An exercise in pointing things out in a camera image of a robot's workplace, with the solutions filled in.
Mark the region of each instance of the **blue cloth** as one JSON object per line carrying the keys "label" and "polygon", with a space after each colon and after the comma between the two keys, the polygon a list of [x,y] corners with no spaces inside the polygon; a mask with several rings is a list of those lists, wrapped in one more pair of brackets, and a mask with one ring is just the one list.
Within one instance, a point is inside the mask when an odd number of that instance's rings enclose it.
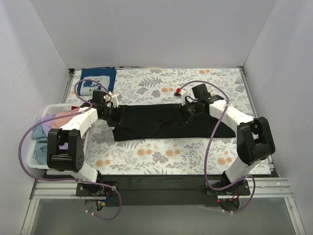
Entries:
{"label": "blue cloth", "polygon": [[[114,83],[116,77],[115,67],[108,69],[82,69],[82,75],[80,80],[82,79],[92,79],[99,83],[101,83],[105,88],[107,88],[110,92],[113,92]],[[104,91],[98,84],[86,81],[78,84],[77,93],[79,95],[91,95],[93,91]]]}
{"label": "blue cloth", "polygon": [[43,126],[41,125],[36,126],[33,129],[33,134],[31,135],[31,137],[37,140],[35,146],[37,161],[42,165],[47,164],[48,138],[45,136]]}

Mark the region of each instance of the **black cable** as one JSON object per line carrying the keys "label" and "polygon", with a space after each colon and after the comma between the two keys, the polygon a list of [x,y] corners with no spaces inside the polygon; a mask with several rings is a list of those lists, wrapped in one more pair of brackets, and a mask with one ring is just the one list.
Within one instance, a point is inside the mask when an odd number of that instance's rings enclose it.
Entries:
{"label": "black cable", "polygon": [[192,98],[191,96],[187,95],[187,96],[185,97],[186,103],[190,103],[187,98],[190,98],[190,99],[193,100],[193,101],[198,101],[197,99],[194,99],[194,98]]}
{"label": "black cable", "polygon": [[96,205],[97,205],[97,211],[100,211],[101,209],[99,208],[98,202],[96,201]]}

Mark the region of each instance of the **white wall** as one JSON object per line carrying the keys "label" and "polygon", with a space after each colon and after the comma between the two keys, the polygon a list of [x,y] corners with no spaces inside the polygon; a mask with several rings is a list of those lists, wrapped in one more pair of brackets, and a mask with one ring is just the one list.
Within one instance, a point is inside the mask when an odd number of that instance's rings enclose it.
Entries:
{"label": "white wall", "polygon": [[31,0],[68,68],[236,67],[277,0]]}
{"label": "white wall", "polygon": [[0,0],[0,32],[0,234],[17,235],[34,182],[18,144],[44,107],[62,100],[68,70],[29,0]]}
{"label": "white wall", "polygon": [[270,121],[275,167],[287,176],[313,234],[313,1],[278,0],[244,70],[256,109]]}

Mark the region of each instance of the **laundry basket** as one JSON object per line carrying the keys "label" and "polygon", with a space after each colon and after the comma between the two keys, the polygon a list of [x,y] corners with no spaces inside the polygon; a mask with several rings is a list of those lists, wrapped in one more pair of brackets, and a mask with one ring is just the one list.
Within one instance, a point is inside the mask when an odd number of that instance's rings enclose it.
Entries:
{"label": "laundry basket", "polygon": [[[45,108],[42,117],[45,117],[51,114],[57,114],[62,111],[71,111],[72,107],[80,107],[80,104],[51,104]],[[89,132],[86,133],[86,138],[85,138],[85,143],[84,143],[84,154],[86,153],[88,137],[89,137]],[[32,140],[31,142],[32,148],[30,149],[30,152],[27,156],[27,165],[31,168],[49,169],[47,165],[39,164],[39,162],[37,161],[36,153],[35,153],[36,142],[37,142],[36,140]]]}

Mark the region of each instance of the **floral mat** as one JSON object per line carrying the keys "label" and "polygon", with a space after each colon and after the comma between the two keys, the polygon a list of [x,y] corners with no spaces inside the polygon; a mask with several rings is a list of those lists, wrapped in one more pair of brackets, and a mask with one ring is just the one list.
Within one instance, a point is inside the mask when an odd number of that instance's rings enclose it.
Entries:
{"label": "floral mat", "polygon": [[[81,71],[75,72],[67,103],[81,103],[74,84]],[[124,69],[117,70],[113,93],[121,94],[120,104],[148,105],[179,103],[174,90],[192,80],[209,81],[223,89],[230,103],[253,115],[239,69]],[[192,85],[185,89],[190,93]],[[208,87],[212,94],[220,94]],[[90,130],[85,161],[102,174],[203,174],[208,139],[159,139],[115,142],[112,128],[98,120]],[[213,140],[207,164],[209,174],[222,174],[237,157],[236,139]],[[252,174],[270,174],[267,160]]]}

